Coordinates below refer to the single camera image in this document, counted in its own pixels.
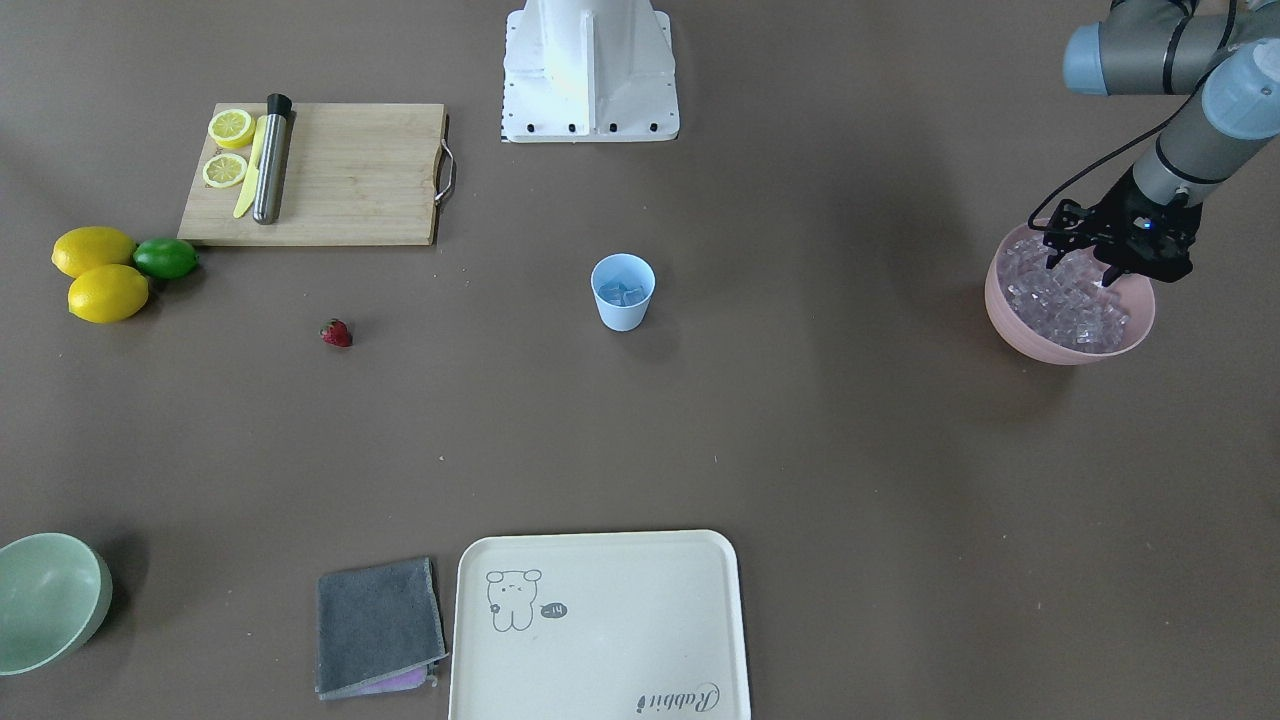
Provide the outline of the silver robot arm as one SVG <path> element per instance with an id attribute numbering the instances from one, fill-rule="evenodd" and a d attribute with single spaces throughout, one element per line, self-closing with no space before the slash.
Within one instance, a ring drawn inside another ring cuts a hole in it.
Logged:
<path id="1" fill-rule="evenodd" d="M 1102 286 L 1138 274 L 1172 283 L 1192 272 L 1207 197 L 1279 132 L 1279 6 L 1198 15 L 1194 1 L 1114 1 L 1108 15 L 1074 31 L 1062 56 L 1065 86 L 1094 96 L 1167 95 L 1183 104 L 1148 132 L 1151 146 L 1106 195 L 1083 206 L 1057 201 L 1039 225 L 1056 268 L 1088 251 Z"/>

